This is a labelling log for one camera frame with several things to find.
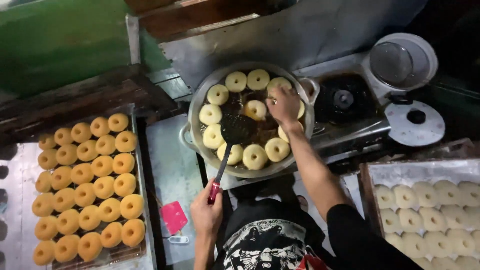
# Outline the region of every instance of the metal pot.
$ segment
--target metal pot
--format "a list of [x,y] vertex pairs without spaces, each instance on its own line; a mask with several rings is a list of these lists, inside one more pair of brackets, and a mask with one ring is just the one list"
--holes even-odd
[[[192,97],[192,101],[190,103],[190,108],[188,111],[188,122],[185,126],[180,130],[180,142],[192,149],[193,151],[199,153],[203,159],[210,165],[215,168],[220,167],[220,160],[216,155],[212,153],[210,149],[204,146],[202,133],[200,131],[200,120],[198,115],[200,113],[200,109],[204,103],[205,95],[207,91],[214,85],[218,84],[222,79],[224,79],[228,74],[238,71],[238,70],[255,70],[255,69],[264,69],[271,73],[276,74],[277,76],[284,77],[292,82],[292,86],[297,90],[298,94],[300,95],[301,99],[305,103],[305,135],[308,139],[312,136],[313,132],[313,125],[315,124],[315,115],[313,112],[313,104],[315,103],[315,99],[320,92],[320,86],[316,81],[311,78],[296,78],[290,72],[275,66],[273,64],[264,63],[264,62],[243,62],[231,65],[229,67],[221,68],[214,71],[208,77],[204,79],[204,81],[200,84],[197,91]],[[309,98],[305,89],[301,86],[300,82],[310,83],[313,86],[313,94]],[[189,143],[185,139],[185,133],[190,132],[192,142]],[[255,178],[255,177],[264,177],[276,172],[279,172],[290,164],[295,161],[293,158],[293,154],[290,153],[288,157],[283,159],[280,162],[273,162],[268,167],[265,167],[261,170],[248,170],[248,169],[241,169],[235,168],[232,166],[227,166],[225,168],[225,173],[231,174],[233,176],[241,177],[241,178]]]

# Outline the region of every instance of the golden brown donut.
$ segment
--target golden brown donut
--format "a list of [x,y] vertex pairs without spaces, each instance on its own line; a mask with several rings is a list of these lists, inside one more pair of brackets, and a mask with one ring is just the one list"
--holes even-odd
[[113,158],[111,156],[100,156],[93,160],[92,171],[93,174],[98,177],[103,177],[111,174]]
[[92,137],[92,132],[90,131],[90,125],[87,123],[78,123],[73,126],[71,132],[72,138],[77,143],[86,142],[90,137]]
[[115,137],[112,135],[103,135],[98,138],[95,149],[100,155],[111,155],[115,152]]
[[100,177],[93,183],[93,191],[100,199],[110,198],[113,195],[113,177]]
[[121,242],[121,229],[120,222],[112,222],[103,229],[100,235],[100,241],[103,247],[114,247]]
[[52,174],[48,171],[41,172],[35,182],[35,189],[47,193],[52,188]]
[[32,204],[32,212],[37,217],[46,217],[53,212],[53,193],[43,193],[36,197]]
[[144,198],[141,195],[131,194],[120,202],[120,214],[128,220],[140,217],[143,211]]
[[42,150],[52,149],[57,145],[52,134],[42,134],[38,138],[38,147]]
[[145,224],[139,219],[128,220],[122,227],[121,239],[127,246],[134,247],[145,237]]
[[37,158],[38,164],[44,170],[50,170],[55,168],[58,164],[57,162],[57,150],[56,149],[47,149],[38,155]]
[[78,242],[78,255],[84,261],[92,261],[98,257],[102,248],[100,235],[95,232],[87,233]]
[[61,165],[74,164],[77,161],[77,146],[63,145],[59,148],[55,157]]
[[98,215],[104,222],[112,222],[120,217],[120,201],[108,198],[98,206]]
[[75,189],[75,203],[78,206],[86,207],[95,201],[96,196],[92,183],[83,183]]
[[36,265],[43,266],[53,262],[55,242],[52,240],[41,241],[33,250],[32,260]]
[[72,169],[68,166],[58,167],[53,171],[51,185],[59,190],[68,187],[72,183]]
[[78,230],[79,213],[75,209],[68,209],[57,218],[57,230],[63,235],[73,234]]
[[98,156],[95,149],[96,141],[88,140],[81,143],[77,148],[77,156],[81,161],[91,161]]
[[108,120],[105,117],[101,116],[95,118],[90,124],[90,132],[98,138],[107,135],[110,132],[110,128],[108,127]]
[[70,128],[63,127],[57,130],[53,136],[53,139],[59,146],[69,145],[73,142]]
[[89,205],[83,208],[78,217],[80,228],[89,231],[100,225],[100,217],[98,216],[98,207]]
[[35,225],[35,236],[38,240],[50,240],[57,235],[57,217],[46,216],[38,220]]
[[120,197],[132,194],[137,187],[137,180],[131,173],[122,173],[113,182],[113,190]]
[[62,213],[75,205],[75,191],[73,188],[64,188],[55,193],[52,200],[53,209]]
[[129,173],[135,166],[135,158],[130,153],[121,153],[113,158],[113,171],[117,174]]
[[58,262],[73,260],[78,254],[78,235],[66,235],[55,244],[55,259]]
[[108,127],[111,131],[120,132],[127,128],[128,117],[123,113],[112,114],[108,118]]
[[93,171],[89,163],[75,165],[71,174],[72,182],[75,184],[84,184],[92,181]]
[[115,138],[115,148],[122,152],[132,152],[137,147],[137,135],[125,130],[120,132]]

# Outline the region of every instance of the raw donut dough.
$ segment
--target raw donut dough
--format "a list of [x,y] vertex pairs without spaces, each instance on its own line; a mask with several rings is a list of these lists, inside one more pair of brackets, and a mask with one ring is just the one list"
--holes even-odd
[[284,77],[277,77],[277,78],[273,78],[267,84],[267,91],[270,91],[272,88],[278,87],[278,86],[280,88],[284,88],[287,90],[292,89],[292,84],[287,79],[285,79]]
[[423,218],[423,226],[425,230],[431,232],[446,231],[447,220],[445,216],[436,208],[423,208],[419,209],[419,214]]
[[92,162],[93,174],[103,177],[113,172],[113,158],[111,156],[100,156]]
[[134,247],[145,237],[145,223],[139,219],[125,222],[121,230],[122,242],[127,246]]
[[63,127],[55,132],[53,139],[60,146],[69,145],[73,142],[71,132],[70,128]]
[[72,138],[77,143],[84,143],[92,137],[90,125],[87,123],[78,123],[73,126],[71,132]]
[[264,90],[270,82],[270,75],[263,69],[252,70],[247,75],[247,85],[251,90]]
[[395,205],[395,194],[385,185],[378,184],[375,186],[375,196],[380,209],[391,208]]
[[122,224],[120,222],[112,222],[103,229],[100,235],[100,241],[103,247],[114,247],[121,242]]
[[242,161],[249,170],[259,170],[264,167],[268,157],[263,147],[252,144],[243,150]]
[[121,153],[113,158],[113,171],[116,174],[129,173],[135,166],[135,158],[130,153]]
[[228,89],[223,85],[214,85],[207,92],[207,100],[211,104],[223,105],[228,99]]
[[55,242],[52,240],[41,241],[33,250],[32,260],[36,265],[43,266],[53,262]]
[[445,215],[450,229],[463,229],[470,225],[467,213],[457,205],[442,205],[440,211]]
[[128,117],[123,113],[112,114],[108,118],[108,128],[114,132],[120,132],[128,126]]
[[472,182],[460,182],[458,189],[462,194],[461,202],[466,206],[480,206],[480,186]]
[[113,154],[115,152],[115,137],[108,134],[101,136],[95,144],[95,150],[100,155]]
[[480,230],[480,208],[479,207],[466,206],[466,207],[464,207],[463,210],[468,215],[468,218],[470,220],[469,221],[470,225],[474,229]]
[[52,175],[50,172],[41,172],[35,182],[35,189],[41,193],[47,193],[52,188]]
[[[299,124],[301,126],[302,131],[303,131],[303,125],[300,122],[299,122]],[[278,136],[280,137],[280,139],[290,143],[290,141],[287,137],[287,134],[285,134],[285,132],[283,131],[281,126],[278,126]]]
[[120,201],[115,198],[104,200],[98,207],[100,220],[112,222],[120,217]]
[[[225,155],[225,149],[227,149],[227,143],[223,143],[222,146],[216,151],[216,156],[219,160],[223,159]],[[228,156],[227,165],[235,165],[240,162],[243,157],[243,148],[241,145],[232,145],[230,149],[230,155]]]
[[122,173],[113,181],[113,190],[120,197],[132,194],[137,187],[137,180],[131,173]]
[[405,255],[410,258],[421,258],[428,254],[428,245],[417,233],[403,233],[403,243],[405,245]]
[[480,231],[473,231],[471,235],[475,241],[475,251],[480,252]]
[[58,262],[66,262],[73,260],[78,253],[78,235],[66,235],[58,240],[55,244],[55,259]]
[[198,115],[200,122],[206,125],[213,125],[222,119],[222,110],[218,105],[205,104]]
[[432,263],[426,258],[412,259],[412,261],[418,264],[418,266],[420,266],[423,270],[433,270]]
[[427,241],[429,254],[434,257],[444,258],[453,252],[450,240],[442,232],[426,232],[423,239]]
[[78,211],[75,209],[69,209],[59,215],[57,218],[57,230],[64,235],[73,234],[78,230]]
[[437,191],[427,182],[416,182],[412,189],[417,194],[421,207],[434,207],[438,203]]
[[92,183],[83,183],[75,189],[75,203],[80,207],[86,207],[95,201],[96,196]]
[[413,189],[406,185],[398,185],[393,188],[395,193],[395,201],[400,208],[412,208],[418,204],[417,195]]
[[402,227],[400,226],[400,219],[397,214],[391,209],[381,209],[380,217],[382,218],[382,224],[384,226],[385,233],[394,233],[401,231]]
[[225,79],[225,86],[230,92],[241,92],[247,86],[247,75],[240,71],[230,73]]
[[461,270],[461,268],[449,257],[433,258],[432,265],[435,270]]
[[144,198],[141,195],[131,194],[120,202],[120,214],[128,220],[140,217],[143,211]]
[[271,138],[265,144],[265,152],[269,160],[279,162],[290,154],[290,146],[280,138]]
[[396,233],[387,233],[385,234],[385,240],[398,249],[400,252],[405,251],[405,246],[403,244],[403,239]]
[[56,149],[47,149],[38,155],[37,158],[38,164],[44,170],[50,170],[55,168],[58,164],[57,162],[57,150]]
[[46,216],[38,220],[35,225],[35,236],[38,240],[50,240],[57,235],[57,218],[55,216]]
[[115,148],[122,152],[132,152],[137,147],[137,135],[125,130],[120,132],[115,138]]
[[95,118],[90,124],[90,132],[98,138],[110,133],[107,118],[101,116]]
[[437,190],[438,202],[440,204],[459,204],[461,200],[461,193],[458,187],[448,181],[440,180],[433,184],[433,187]]
[[474,257],[458,256],[455,263],[464,270],[478,270],[480,269],[480,262]]
[[54,148],[56,145],[52,134],[43,134],[38,138],[38,147],[42,150]]
[[467,231],[451,229],[447,231],[447,237],[454,253],[461,256],[471,256],[475,251],[475,240]]
[[414,233],[423,229],[423,219],[415,210],[398,209],[397,214],[404,232]]
[[261,101],[250,100],[245,104],[245,115],[256,121],[264,120],[266,114],[267,107]]
[[75,191],[72,188],[64,188],[55,193],[52,200],[53,209],[62,213],[75,205]]
[[102,248],[100,234],[95,232],[87,233],[78,242],[78,255],[84,261],[92,261],[98,257]]
[[52,174],[52,187],[55,190],[68,187],[72,183],[72,169],[68,166],[58,167]]
[[53,212],[53,193],[43,193],[38,195],[32,204],[32,212],[37,217],[46,217]]
[[305,104],[300,99],[300,109],[299,109],[299,114],[297,116],[297,119],[300,119],[300,117],[302,117],[304,113],[305,113]]
[[100,199],[110,198],[113,195],[113,177],[104,176],[95,180],[93,191]]
[[77,161],[77,146],[63,145],[59,148],[55,157],[61,165],[74,164]]
[[98,216],[98,207],[96,205],[89,205],[82,209],[78,216],[78,224],[80,228],[89,231],[100,225],[100,217]]
[[84,184],[92,181],[93,171],[89,163],[81,163],[72,169],[72,182],[75,184]]
[[88,140],[81,143],[77,148],[77,156],[81,161],[91,161],[98,156],[98,152],[95,149],[96,141]]
[[220,132],[220,124],[213,124],[205,129],[203,143],[210,149],[217,149],[225,143]]

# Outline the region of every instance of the sleeve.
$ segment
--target sleeve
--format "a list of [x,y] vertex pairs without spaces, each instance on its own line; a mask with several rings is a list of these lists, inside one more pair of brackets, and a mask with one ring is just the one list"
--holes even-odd
[[327,213],[330,244],[336,256],[352,269],[422,270],[405,254],[376,235],[350,205],[333,206]]

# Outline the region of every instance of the person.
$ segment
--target person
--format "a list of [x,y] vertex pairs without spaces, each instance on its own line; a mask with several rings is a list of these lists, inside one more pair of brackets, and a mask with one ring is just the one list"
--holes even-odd
[[297,120],[299,95],[295,90],[274,88],[268,109],[287,134],[305,185],[320,216],[326,221],[335,260],[322,248],[323,234],[300,207],[274,199],[239,205],[228,220],[224,244],[214,246],[222,221],[222,193],[207,204],[213,178],[192,202],[196,231],[195,270],[227,269],[409,269],[421,268],[376,235],[350,205],[338,178],[322,162]]

